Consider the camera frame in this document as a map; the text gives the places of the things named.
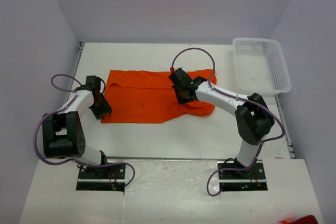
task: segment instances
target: orange towel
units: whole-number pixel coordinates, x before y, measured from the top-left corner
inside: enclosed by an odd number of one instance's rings
[[[211,69],[188,72],[209,78]],[[206,116],[215,107],[194,101],[179,105],[168,76],[170,72],[111,70],[106,84],[105,98],[112,107],[111,116],[102,123],[163,123],[186,113]],[[212,83],[216,84],[215,75]]]

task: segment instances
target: white wall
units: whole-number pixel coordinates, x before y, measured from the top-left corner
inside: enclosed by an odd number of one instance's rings
[[[34,127],[65,98],[50,77],[73,73],[78,42],[56,0],[0,0],[0,9],[0,223],[11,224],[37,164]]]
[[[266,37],[290,0],[58,0],[79,40],[231,44]]]
[[[272,38],[292,91],[280,96],[298,158],[305,158],[326,223],[335,223],[336,0],[292,0]]]

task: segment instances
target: white tabletop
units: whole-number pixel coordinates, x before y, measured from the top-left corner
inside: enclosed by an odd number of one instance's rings
[[[306,164],[299,159],[267,159],[268,191],[206,193],[215,161],[130,161],[136,170],[125,195],[75,191],[73,163],[39,162],[20,224],[234,223],[275,224],[285,215],[314,215],[323,224]],[[130,169],[126,168],[126,179]],[[218,189],[218,176],[211,182]]]
[[[217,64],[218,85],[239,92],[232,46],[86,43],[76,78],[84,82],[87,75],[95,74],[106,80],[110,69],[167,71],[173,57],[190,46],[208,50]],[[196,70],[210,68],[211,62],[193,51],[183,55],[176,66]],[[275,99],[265,100],[278,115]],[[163,124],[100,124],[90,111],[81,121],[87,143],[109,156],[229,158],[237,155],[241,142],[235,119],[220,109],[206,118],[184,115]],[[275,125],[270,136],[279,133]],[[286,140],[266,144],[260,157],[268,191],[226,192],[217,197],[208,196],[205,189],[209,175],[217,169],[214,160],[129,160],[136,175],[125,194],[76,191],[78,168],[74,163],[54,167],[40,161],[20,224],[274,224],[289,213],[315,215],[323,224],[306,164],[289,159]],[[214,189],[218,189],[217,175],[211,181]]]
[[[88,75],[107,80],[111,69],[169,71],[172,60],[188,47],[201,47],[215,59],[217,85],[238,90],[233,47],[224,45],[162,45],[85,43],[76,78],[85,82]],[[187,71],[212,68],[209,57],[201,51],[182,54],[175,67]],[[264,99],[271,111],[279,116],[274,97]],[[87,144],[115,157],[216,158],[235,157],[241,139],[236,120],[216,108],[207,117],[183,115],[162,124],[101,124],[90,111],[81,118]],[[276,124],[269,137],[279,135]],[[261,158],[289,158],[286,139],[267,143]]]

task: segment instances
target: black mounting bracket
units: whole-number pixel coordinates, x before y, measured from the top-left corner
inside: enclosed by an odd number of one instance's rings
[[[92,168],[78,166],[77,191],[124,191],[125,165]]]

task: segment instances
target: cable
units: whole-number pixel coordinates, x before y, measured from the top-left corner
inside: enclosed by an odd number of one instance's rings
[[[179,53],[175,56],[175,58],[174,58],[174,60],[173,60],[173,62],[172,62],[172,66],[171,66],[171,68],[170,68],[171,72],[174,72],[174,63],[175,63],[176,59],[178,58],[178,56],[180,56],[182,53],[184,53],[184,52],[186,52],[186,51],[189,51],[189,50],[200,50],[200,51],[206,53],[206,54],[210,57],[210,59],[211,59],[211,61],[212,61],[213,68],[212,68],[212,72],[211,72],[211,74],[210,74],[210,77],[209,77],[209,79],[208,79],[208,84],[209,84],[209,87],[210,87],[211,89],[213,89],[213,90],[216,91],[217,93],[220,93],[220,94],[222,94],[222,95],[225,95],[226,97],[230,97],[230,98],[232,98],[232,99],[238,99],[239,101],[243,101],[243,102],[249,102],[249,103],[251,103],[251,104],[253,104],[253,105],[256,105],[256,106],[262,108],[262,109],[265,110],[270,116],[272,116],[272,117],[274,118],[274,120],[279,124],[279,126],[280,126],[280,128],[281,128],[281,131],[282,131],[282,133],[281,133],[279,136],[271,137],[271,138],[266,139],[266,140],[263,140],[263,141],[261,142],[261,144],[260,144],[260,146],[259,146],[259,149],[258,149],[258,152],[257,152],[257,154],[256,154],[256,157],[254,158],[253,162],[252,162],[248,167],[246,167],[246,168],[222,168],[222,169],[218,169],[218,170],[214,171],[214,172],[210,175],[210,177],[209,177],[209,179],[208,179],[208,181],[207,181],[207,183],[206,183],[206,190],[207,190],[208,194],[209,194],[210,196],[213,196],[213,197],[214,197],[214,196],[219,195],[219,194],[222,192],[222,191],[220,190],[219,192],[217,192],[217,193],[215,193],[215,194],[211,194],[210,191],[209,191],[209,183],[210,183],[210,180],[212,179],[212,177],[213,177],[216,173],[219,173],[219,172],[221,172],[221,171],[223,171],[223,170],[234,170],[234,171],[241,171],[241,172],[242,172],[242,171],[245,171],[245,170],[250,170],[250,169],[254,166],[254,164],[257,162],[257,157],[258,157],[258,155],[259,155],[260,152],[261,152],[262,144],[264,144],[265,142],[268,142],[268,141],[277,140],[277,139],[282,138],[282,137],[285,135],[285,128],[284,128],[283,124],[281,123],[281,121],[280,121],[280,120],[279,120],[279,119],[278,119],[278,118],[277,118],[277,117],[276,117],[276,116],[275,116],[275,115],[274,115],[268,108],[266,108],[265,106],[263,106],[263,105],[261,105],[261,104],[255,102],[255,101],[251,101],[251,100],[244,99],[244,98],[240,98],[240,97],[235,97],[234,95],[225,93],[225,92],[223,92],[223,91],[217,89],[214,85],[212,85],[212,84],[211,84],[211,79],[212,79],[212,76],[215,74],[215,69],[216,69],[215,60],[214,60],[214,58],[211,56],[211,54],[209,54],[209,52],[207,52],[206,50],[204,50],[204,49],[202,49],[202,48],[199,48],[199,47],[191,47],[191,48],[186,48],[186,49],[182,50],[181,52],[179,52]]]
[[[105,88],[106,88],[106,83],[103,79],[100,78],[100,81],[102,81],[102,83],[104,84],[104,88],[103,88],[103,91],[101,92],[101,94],[104,94],[105,92]]]
[[[35,129],[34,129],[34,134],[33,134],[33,147],[34,147],[34,151],[35,151],[37,157],[38,157],[42,162],[44,162],[44,163],[46,163],[46,164],[48,164],[48,165],[62,165],[62,164],[65,164],[65,163],[67,163],[67,162],[69,162],[69,161],[74,161],[74,160],[75,160],[74,158],[69,158],[69,159],[67,159],[67,160],[64,160],[64,161],[61,161],[61,162],[57,162],[57,163],[55,163],[55,162],[50,162],[50,161],[48,161],[46,158],[44,158],[44,157],[42,156],[42,154],[40,153],[40,151],[38,150],[38,147],[37,147],[37,134],[38,134],[38,131],[39,131],[39,129],[41,128],[41,125],[43,124],[43,122],[44,122],[48,117],[50,117],[50,116],[52,116],[52,115],[54,115],[54,114],[63,112],[64,110],[66,110],[69,106],[71,106],[71,105],[73,104],[73,102],[74,102],[75,99],[77,98],[77,93],[76,93],[75,90],[62,89],[62,88],[57,87],[57,86],[54,84],[54,79],[55,79],[55,77],[57,77],[57,76],[65,76],[65,77],[72,78],[73,80],[77,81],[77,82],[81,85],[81,83],[80,83],[77,79],[75,79],[74,77],[69,76],[69,75],[67,75],[67,74],[62,74],[62,73],[60,73],[60,74],[56,74],[56,75],[54,75],[54,76],[51,78],[51,84],[52,84],[52,86],[54,86],[56,89],[61,90],[61,91],[64,91],[64,92],[72,92],[72,93],[74,93],[74,96],[71,98],[70,101],[68,101],[65,105],[63,105],[63,107],[62,107],[61,109],[56,110],[56,111],[54,111],[54,112],[50,112],[50,113],[44,115],[44,116],[41,118],[41,120],[37,123],[37,125],[36,125],[36,127],[35,127]],[[75,161],[76,161],[76,163],[79,164],[79,165],[86,166],[86,167],[92,167],[92,168],[110,167],[110,166],[115,166],[115,165],[128,165],[128,166],[132,169],[132,171],[133,171],[133,175],[132,175],[130,181],[128,181],[128,183],[125,184],[125,187],[126,187],[127,185],[129,185],[129,184],[133,181],[133,179],[134,179],[134,177],[135,177],[135,169],[134,169],[134,167],[133,167],[131,164],[127,163],[127,162],[117,162],[117,163],[111,163],[111,164],[105,164],[105,165],[90,165],[90,164],[84,164],[84,163],[79,162],[79,161],[77,161],[77,160],[75,160]]]
[[[63,89],[63,88],[60,88],[60,87],[56,86],[56,85],[54,84],[54,79],[55,79],[56,77],[58,77],[58,76],[65,76],[65,77],[71,78],[72,80],[77,81],[79,85],[82,85],[82,83],[80,83],[75,77],[72,77],[72,76],[70,76],[70,75],[68,75],[68,74],[59,73],[59,74],[54,75],[54,76],[51,78],[51,85],[52,85],[55,89],[58,89],[58,90],[60,90],[60,91],[76,93],[75,90]]]

